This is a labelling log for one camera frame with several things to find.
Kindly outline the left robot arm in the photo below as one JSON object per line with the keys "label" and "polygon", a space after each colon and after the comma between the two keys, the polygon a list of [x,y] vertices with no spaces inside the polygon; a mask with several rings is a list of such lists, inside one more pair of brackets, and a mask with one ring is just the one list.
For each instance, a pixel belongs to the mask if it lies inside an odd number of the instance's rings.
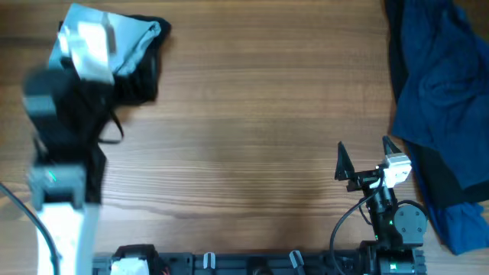
{"label": "left robot arm", "polygon": [[120,105],[157,97],[156,71],[109,84],[74,70],[44,69],[24,83],[24,107],[37,135],[28,172],[39,274],[90,274],[107,158],[100,134]]}

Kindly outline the light blue denim shorts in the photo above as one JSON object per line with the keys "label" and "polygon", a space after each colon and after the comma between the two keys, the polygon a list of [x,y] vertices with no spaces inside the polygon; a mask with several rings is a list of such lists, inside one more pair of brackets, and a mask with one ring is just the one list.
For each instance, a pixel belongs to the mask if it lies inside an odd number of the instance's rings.
{"label": "light blue denim shorts", "polygon": [[161,23],[143,21],[73,3],[64,18],[48,66],[72,61],[81,79],[114,83],[133,73],[150,44],[163,33]]}

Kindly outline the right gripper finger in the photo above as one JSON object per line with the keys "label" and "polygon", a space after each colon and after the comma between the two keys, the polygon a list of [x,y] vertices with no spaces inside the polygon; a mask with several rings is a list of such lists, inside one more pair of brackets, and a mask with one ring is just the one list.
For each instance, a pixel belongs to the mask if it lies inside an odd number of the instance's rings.
{"label": "right gripper finger", "polygon": [[383,136],[382,141],[385,155],[399,154],[401,152],[401,150],[395,145],[394,142],[392,142],[392,140],[388,136]]}
{"label": "right gripper finger", "polygon": [[338,158],[335,168],[336,180],[350,180],[355,176],[355,168],[351,162],[345,145],[338,142]]}

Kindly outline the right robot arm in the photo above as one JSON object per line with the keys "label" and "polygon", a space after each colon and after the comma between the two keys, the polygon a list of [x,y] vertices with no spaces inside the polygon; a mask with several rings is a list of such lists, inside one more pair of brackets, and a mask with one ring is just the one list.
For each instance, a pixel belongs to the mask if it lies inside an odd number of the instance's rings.
{"label": "right robot arm", "polygon": [[339,274],[347,267],[334,249],[335,237],[345,220],[362,206],[364,220],[374,231],[373,241],[362,241],[356,253],[356,274],[425,274],[423,236],[429,221],[424,206],[413,200],[398,200],[394,187],[405,182],[412,162],[388,136],[382,138],[384,160],[373,170],[357,171],[345,145],[338,142],[335,180],[346,181],[349,193],[361,191],[363,197],[337,221],[330,235],[329,254]]}

